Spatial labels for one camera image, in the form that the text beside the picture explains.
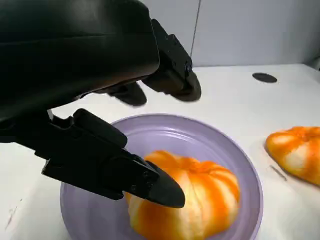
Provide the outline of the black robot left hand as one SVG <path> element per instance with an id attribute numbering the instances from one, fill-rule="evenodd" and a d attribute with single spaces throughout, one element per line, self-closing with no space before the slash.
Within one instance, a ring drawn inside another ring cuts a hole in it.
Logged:
<path id="1" fill-rule="evenodd" d="M 202 94 L 191 57 L 141 1 L 1 1 L 1 142 L 32 149 L 52 179 L 182 208 L 178 183 L 128 152 L 120 130 L 85 109 L 65 119 L 52 113 L 91 93 L 142 106 L 138 81 L 183 102 Z"/>

